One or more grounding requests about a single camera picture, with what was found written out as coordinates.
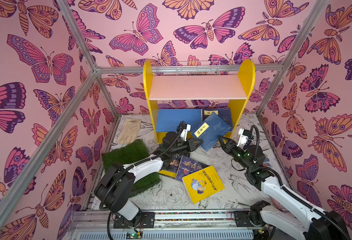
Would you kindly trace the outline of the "purple cover book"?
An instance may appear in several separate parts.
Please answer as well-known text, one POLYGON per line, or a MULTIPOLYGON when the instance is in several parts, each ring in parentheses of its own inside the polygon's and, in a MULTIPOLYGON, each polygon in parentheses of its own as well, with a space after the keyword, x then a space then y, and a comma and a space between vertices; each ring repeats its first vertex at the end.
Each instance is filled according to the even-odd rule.
POLYGON ((179 168, 177 171, 177 175, 175 177, 176 181, 182 182, 183 177, 192 174, 194 172, 200 171, 204 168, 208 167, 208 165, 193 160, 187 156, 181 156, 179 168))

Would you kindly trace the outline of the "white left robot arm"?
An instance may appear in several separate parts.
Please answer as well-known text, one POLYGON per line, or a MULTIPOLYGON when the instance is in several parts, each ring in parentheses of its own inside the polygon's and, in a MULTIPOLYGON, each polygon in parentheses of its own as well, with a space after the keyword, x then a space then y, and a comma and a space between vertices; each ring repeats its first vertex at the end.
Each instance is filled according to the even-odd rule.
POLYGON ((100 200, 99 209, 122 216, 132 223, 139 222, 141 209, 129 199, 135 183, 160 172, 170 157, 194 152, 203 143, 198 138, 168 132, 149 157, 131 164, 112 164, 94 190, 95 197, 100 200))

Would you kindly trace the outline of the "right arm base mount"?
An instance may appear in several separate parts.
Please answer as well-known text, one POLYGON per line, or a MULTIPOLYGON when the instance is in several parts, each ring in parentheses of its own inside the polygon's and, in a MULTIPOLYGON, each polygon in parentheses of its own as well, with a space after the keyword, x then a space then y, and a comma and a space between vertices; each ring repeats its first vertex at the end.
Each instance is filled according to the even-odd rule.
POLYGON ((261 211, 270 205, 266 201, 259 201, 251 205, 249 210, 232 212, 231 218, 236 222, 237 227, 262 227, 266 222, 262 219, 261 211))

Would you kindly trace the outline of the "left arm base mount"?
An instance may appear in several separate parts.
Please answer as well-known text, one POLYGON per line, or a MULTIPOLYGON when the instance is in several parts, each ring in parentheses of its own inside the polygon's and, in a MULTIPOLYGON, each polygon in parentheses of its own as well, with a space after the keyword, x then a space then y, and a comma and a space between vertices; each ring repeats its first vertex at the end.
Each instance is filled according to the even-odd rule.
POLYGON ((114 229, 126 229, 126 228, 141 228, 141 229, 152 229, 154 228, 155 212, 143 212, 139 211, 138 214, 132 219, 128 220, 122 215, 118 214, 114 221, 114 229))

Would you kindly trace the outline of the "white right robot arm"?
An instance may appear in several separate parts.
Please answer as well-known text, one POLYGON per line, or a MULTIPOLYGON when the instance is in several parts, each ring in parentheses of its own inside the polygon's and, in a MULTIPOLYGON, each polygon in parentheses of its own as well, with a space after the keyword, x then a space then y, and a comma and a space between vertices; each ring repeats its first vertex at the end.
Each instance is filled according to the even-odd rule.
POLYGON ((288 214, 266 201, 250 206, 249 220, 254 226, 271 225, 296 240, 348 240, 344 219, 335 211, 327 212, 300 197, 283 184, 280 175, 258 163, 264 154, 256 145, 246 151, 229 138, 219 137, 222 150, 239 163, 247 181, 282 205, 288 214))

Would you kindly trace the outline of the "yellow cartoon cover book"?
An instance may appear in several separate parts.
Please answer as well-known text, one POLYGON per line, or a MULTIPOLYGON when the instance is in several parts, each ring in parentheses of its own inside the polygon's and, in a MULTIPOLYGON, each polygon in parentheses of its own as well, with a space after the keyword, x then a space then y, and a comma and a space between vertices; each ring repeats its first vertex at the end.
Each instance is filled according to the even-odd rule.
POLYGON ((225 189, 214 166, 191 173, 182 180, 193 204, 225 189))

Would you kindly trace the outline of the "navy book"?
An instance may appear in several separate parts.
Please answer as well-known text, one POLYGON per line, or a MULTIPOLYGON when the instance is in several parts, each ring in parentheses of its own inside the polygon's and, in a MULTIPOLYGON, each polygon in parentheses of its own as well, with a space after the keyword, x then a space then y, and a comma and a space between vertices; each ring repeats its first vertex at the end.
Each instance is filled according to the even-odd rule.
POLYGON ((201 147, 208 152, 219 141, 219 136, 225 136, 231 131, 232 128, 224 120, 212 113, 192 131, 192 136, 203 140, 201 147))
POLYGON ((212 113, 217 114, 224 122, 226 122, 231 128, 233 128, 230 108, 203 110, 203 121, 208 118, 212 113))

